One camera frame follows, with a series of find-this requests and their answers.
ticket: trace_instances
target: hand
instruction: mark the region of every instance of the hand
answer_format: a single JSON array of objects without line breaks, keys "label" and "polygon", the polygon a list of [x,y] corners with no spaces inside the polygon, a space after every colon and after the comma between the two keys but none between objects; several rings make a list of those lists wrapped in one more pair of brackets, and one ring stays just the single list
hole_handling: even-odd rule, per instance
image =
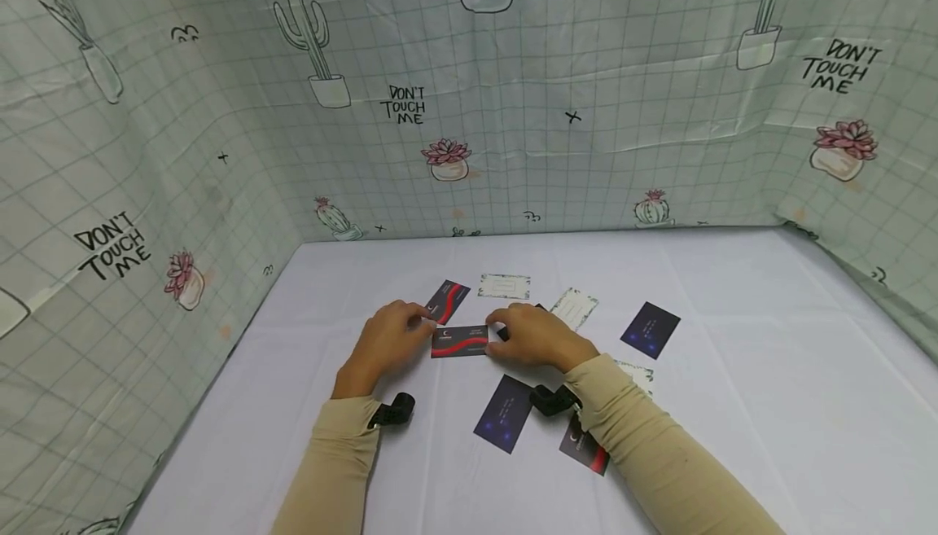
[{"label": "hand", "polygon": [[556,315],[527,303],[496,309],[485,324],[496,321],[508,327],[511,339],[504,344],[489,342],[485,353],[495,358],[528,366],[549,365],[567,374],[599,355],[592,342],[570,330]]},{"label": "hand", "polygon": [[[420,318],[426,321],[408,331]],[[436,330],[436,321],[423,305],[396,300],[378,310],[365,322],[362,336],[348,361],[335,375],[334,399],[366,397],[375,391],[381,377],[399,370]]]}]

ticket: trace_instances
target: light green fabric wall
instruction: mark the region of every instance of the light green fabric wall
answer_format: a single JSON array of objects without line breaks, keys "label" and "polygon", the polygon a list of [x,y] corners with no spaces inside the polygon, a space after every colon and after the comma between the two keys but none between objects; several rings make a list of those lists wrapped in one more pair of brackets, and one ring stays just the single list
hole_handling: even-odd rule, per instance
[{"label": "light green fabric wall", "polygon": [[116,530],[303,241],[788,224],[938,360],[936,0],[2,0],[0,29],[0,533]]}]

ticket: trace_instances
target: black clip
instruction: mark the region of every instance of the black clip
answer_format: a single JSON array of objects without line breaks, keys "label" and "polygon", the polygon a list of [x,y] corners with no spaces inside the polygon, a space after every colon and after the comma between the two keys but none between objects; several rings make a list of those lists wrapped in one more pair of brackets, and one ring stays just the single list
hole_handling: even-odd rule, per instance
[{"label": "black clip", "polygon": [[582,403],[573,391],[567,386],[557,388],[557,392],[551,392],[549,388],[538,384],[531,394],[528,395],[531,405],[541,411],[545,417],[554,417],[557,413],[562,413],[568,408],[574,406],[576,410],[582,408]]},{"label": "black clip", "polygon": [[410,421],[414,412],[414,398],[406,392],[398,392],[390,406],[384,403],[378,407],[375,416],[371,417],[368,428],[383,428],[384,425],[403,425]]}]

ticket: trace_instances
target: wrist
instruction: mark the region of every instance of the wrist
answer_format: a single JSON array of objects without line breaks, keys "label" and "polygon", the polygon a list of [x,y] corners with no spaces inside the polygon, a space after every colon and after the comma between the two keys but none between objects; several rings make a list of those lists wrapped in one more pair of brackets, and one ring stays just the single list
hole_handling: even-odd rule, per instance
[{"label": "wrist", "polygon": [[355,397],[369,397],[375,392],[381,375],[346,362],[335,374],[335,387],[332,389],[333,399],[351,399]]},{"label": "wrist", "polygon": [[567,374],[581,363],[593,360],[599,355],[599,350],[585,337],[576,336],[574,341],[563,343],[563,349],[554,359],[554,368],[561,374]]}]

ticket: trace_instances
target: black and red business card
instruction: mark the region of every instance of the black and red business card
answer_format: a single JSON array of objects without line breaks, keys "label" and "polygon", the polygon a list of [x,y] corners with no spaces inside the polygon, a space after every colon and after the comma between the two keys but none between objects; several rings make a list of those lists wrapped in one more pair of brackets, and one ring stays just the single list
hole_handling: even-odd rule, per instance
[{"label": "black and red business card", "polygon": [[483,325],[439,327],[433,334],[430,357],[482,356],[489,343],[489,328]]},{"label": "black and red business card", "polygon": [[563,441],[560,443],[560,450],[600,476],[606,474],[606,467],[609,466],[609,454],[597,443],[593,436],[584,431],[584,428],[580,425],[578,415],[574,415],[570,419],[567,432],[563,434]]},{"label": "black and red business card", "polygon": [[469,290],[469,287],[464,287],[462,284],[444,281],[433,294],[430,302],[427,302],[430,319],[436,320],[440,325],[445,325],[456,313],[459,303],[467,298]]}]

